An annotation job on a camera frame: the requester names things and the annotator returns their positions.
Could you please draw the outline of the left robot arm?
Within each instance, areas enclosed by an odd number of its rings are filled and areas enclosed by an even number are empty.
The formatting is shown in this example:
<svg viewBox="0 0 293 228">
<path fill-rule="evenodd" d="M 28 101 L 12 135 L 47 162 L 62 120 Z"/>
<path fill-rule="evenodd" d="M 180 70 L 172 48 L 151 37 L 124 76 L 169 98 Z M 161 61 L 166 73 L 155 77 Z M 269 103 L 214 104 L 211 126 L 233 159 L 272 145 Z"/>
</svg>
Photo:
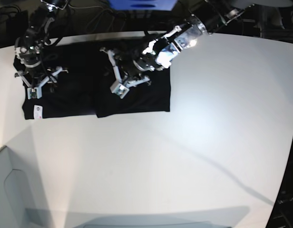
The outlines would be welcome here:
<svg viewBox="0 0 293 228">
<path fill-rule="evenodd" d="M 112 93 L 125 95 L 131 87 L 150 83 L 148 72 L 170 68 L 172 60 L 183 50 L 194 47 L 202 35 L 210 35 L 243 14 L 244 7 L 236 6 L 231 0 L 205 0 L 188 16 L 177 21 L 163 34 L 150 34 L 142 42 L 127 50 L 107 49 L 115 82 Z"/>
</svg>

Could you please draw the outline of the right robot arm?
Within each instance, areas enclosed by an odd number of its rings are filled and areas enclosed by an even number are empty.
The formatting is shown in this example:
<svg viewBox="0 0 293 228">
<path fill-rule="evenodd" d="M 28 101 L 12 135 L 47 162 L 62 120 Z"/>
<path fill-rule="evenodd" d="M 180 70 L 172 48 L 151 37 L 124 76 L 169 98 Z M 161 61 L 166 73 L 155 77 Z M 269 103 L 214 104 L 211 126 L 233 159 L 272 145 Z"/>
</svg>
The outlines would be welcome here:
<svg viewBox="0 0 293 228">
<path fill-rule="evenodd" d="M 29 99 L 40 98 L 42 87 L 50 83 L 57 85 L 57 75 L 63 71 L 62 67 L 47 69 L 44 64 L 44 47 L 54 47 L 62 39 L 57 38 L 51 43 L 49 30 L 55 22 L 58 13 L 66 10 L 71 17 L 69 0 L 43 0 L 43 5 L 38 7 L 29 17 L 28 27 L 24 34 L 17 38 L 14 45 L 15 77 L 20 77 L 27 88 Z"/>
</svg>

